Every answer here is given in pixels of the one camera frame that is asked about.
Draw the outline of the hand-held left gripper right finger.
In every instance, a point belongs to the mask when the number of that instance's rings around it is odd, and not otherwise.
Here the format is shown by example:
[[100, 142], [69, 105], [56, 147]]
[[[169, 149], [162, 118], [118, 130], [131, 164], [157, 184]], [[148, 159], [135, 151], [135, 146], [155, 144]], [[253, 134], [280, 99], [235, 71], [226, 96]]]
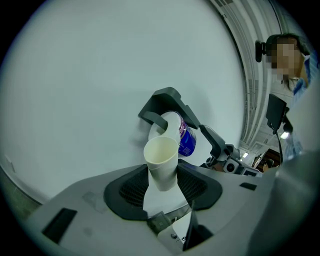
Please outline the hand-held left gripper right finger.
[[177, 165], [177, 184], [191, 208], [182, 249], [187, 251], [214, 235], [204, 225], [199, 224], [196, 211], [210, 209], [221, 197], [223, 188], [217, 180], [190, 168], [182, 160], [179, 160]]

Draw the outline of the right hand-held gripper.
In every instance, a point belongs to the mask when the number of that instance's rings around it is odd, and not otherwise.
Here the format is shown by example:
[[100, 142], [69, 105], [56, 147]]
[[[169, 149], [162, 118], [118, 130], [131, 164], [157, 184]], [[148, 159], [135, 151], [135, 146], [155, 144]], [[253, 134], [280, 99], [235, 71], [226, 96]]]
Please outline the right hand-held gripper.
[[200, 167], [228, 174], [261, 178], [263, 173], [241, 161], [240, 150], [225, 141], [209, 126], [200, 124], [200, 131], [211, 145], [210, 157]]

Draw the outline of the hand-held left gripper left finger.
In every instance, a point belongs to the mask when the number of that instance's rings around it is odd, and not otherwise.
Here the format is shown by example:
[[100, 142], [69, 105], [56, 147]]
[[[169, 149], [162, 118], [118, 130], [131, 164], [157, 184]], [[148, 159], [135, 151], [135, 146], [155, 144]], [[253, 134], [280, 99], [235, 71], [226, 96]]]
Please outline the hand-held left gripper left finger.
[[146, 221], [148, 213], [143, 205], [148, 187], [148, 167], [143, 164], [110, 182], [104, 189], [103, 200], [124, 220]]

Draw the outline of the blue toilet paper roll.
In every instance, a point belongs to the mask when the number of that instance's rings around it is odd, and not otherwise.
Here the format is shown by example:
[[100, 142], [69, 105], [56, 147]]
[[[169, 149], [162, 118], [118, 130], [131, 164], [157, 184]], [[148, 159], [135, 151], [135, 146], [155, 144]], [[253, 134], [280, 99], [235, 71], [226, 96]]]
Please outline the blue toilet paper roll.
[[179, 145], [178, 153], [183, 157], [191, 156], [196, 148], [197, 138], [192, 129], [187, 125], [182, 116], [176, 111], [168, 111], [161, 115], [167, 121], [166, 130], [157, 124], [152, 124], [148, 139], [158, 136], [175, 139]]

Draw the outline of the used-up white toilet paper roll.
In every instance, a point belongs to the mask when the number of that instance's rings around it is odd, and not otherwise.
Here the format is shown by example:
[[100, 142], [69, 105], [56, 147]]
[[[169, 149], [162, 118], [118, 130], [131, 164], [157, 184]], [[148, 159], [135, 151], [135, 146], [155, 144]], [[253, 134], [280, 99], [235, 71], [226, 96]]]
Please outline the used-up white toilet paper roll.
[[157, 136], [149, 140], [143, 156], [152, 179], [161, 192], [166, 192], [177, 182], [179, 145], [171, 137]]

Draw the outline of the brown door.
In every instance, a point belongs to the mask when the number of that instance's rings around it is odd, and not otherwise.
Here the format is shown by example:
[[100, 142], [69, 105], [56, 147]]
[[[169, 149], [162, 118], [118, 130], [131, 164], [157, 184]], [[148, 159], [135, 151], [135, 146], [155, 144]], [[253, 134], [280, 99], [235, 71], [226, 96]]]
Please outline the brown door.
[[250, 164], [252, 168], [261, 173], [280, 165], [280, 153], [269, 148], [266, 152], [258, 154]]

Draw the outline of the black tablet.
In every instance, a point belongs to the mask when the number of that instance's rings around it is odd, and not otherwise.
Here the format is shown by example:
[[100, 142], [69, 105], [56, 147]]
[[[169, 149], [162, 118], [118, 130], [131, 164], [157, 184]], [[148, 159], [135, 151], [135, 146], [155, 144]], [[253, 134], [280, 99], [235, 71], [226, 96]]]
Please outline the black tablet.
[[270, 93], [268, 97], [268, 105], [266, 111], [267, 125], [272, 129], [272, 133], [276, 134], [283, 122], [287, 108], [287, 103], [276, 95]]

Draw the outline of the person's striped blue shirt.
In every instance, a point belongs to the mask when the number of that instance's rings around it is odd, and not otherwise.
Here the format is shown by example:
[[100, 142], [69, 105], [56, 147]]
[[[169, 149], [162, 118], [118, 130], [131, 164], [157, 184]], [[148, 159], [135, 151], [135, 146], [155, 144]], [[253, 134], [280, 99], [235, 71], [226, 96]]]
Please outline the person's striped blue shirt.
[[314, 50], [305, 58], [307, 80], [300, 78], [288, 112], [292, 133], [286, 139], [283, 160], [320, 150], [320, 57]]

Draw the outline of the black wall paper holder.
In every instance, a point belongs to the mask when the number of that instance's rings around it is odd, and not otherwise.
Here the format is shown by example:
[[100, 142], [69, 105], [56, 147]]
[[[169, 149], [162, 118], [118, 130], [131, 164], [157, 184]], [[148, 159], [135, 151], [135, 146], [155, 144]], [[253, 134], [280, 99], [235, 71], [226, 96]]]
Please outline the black wall paper holder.
[[138, 117], [166, 130], [169, 122], [161, 117], [166, 112], [177, 112], [189, 127], [196, 130], [199, 128], [200, 122], [196, 115], [188, 105], [183, 103], [180, 93], [173, 87], [155, 91], [139, 112]]

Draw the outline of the black tablet mount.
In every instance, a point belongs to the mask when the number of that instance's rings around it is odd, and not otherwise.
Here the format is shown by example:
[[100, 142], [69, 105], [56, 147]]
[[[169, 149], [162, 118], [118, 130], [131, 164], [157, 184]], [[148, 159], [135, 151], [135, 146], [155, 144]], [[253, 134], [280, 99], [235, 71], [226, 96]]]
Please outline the black tablet mount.
[[289, 119], [287, 117], [287, 113], [288, 113], [289, 110], [290, 110], [290, 108], [286, 106], [285, 107], [285, 111], [284, 111], [284, 116], [282, 118], [282, 122], [284, 123], [283, 130], [286, 133], [292, 134], [293, 126], [292, 126], [292, 124], [290, 123], [290, 121], [289, 121]]

